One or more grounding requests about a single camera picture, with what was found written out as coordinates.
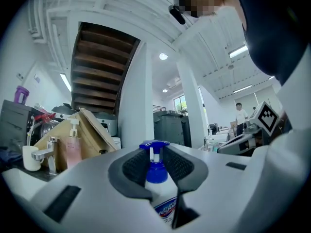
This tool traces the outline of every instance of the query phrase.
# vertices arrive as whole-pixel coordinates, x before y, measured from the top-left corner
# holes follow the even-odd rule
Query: power outlet
[[[18,73],[18,74],[16,75],[16,77],[18,77],[18,79],[19,79],[20,81],[23,81],[23,80],[24,80],[24,77],[23,77],[20,73]]]

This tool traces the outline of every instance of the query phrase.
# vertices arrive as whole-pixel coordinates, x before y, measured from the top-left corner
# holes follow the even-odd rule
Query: faucet
[[[57,175],[56,165],[55,165],[55,153],[57,151],[57,138],[50,136],[47,142],[47,148],[45,150],[37,150],[32,152],[31,156],[37,161],[41,161],[44,158],[48,158],[49,173],[51,175]]]

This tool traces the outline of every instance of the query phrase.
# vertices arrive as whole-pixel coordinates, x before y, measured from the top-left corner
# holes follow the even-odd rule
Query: blue bottle cap
[[[150,183],[159,184],[167,180],[168,173],[163,164],[163,160],[160,162],[150,162],[150,167],[147,172],[146,180]]]

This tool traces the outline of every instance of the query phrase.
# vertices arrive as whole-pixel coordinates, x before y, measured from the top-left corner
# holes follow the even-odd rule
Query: staircase
[[[121,89],[138,44],[131,35],[82,23],[71,62],[72,107],[118,114]]]

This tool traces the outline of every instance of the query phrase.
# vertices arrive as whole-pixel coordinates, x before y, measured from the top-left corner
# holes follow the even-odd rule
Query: railing
[[[166,107],[161,107],[161,106],[153,105],[153,111],[154,111],[154,112],[166,111]]]

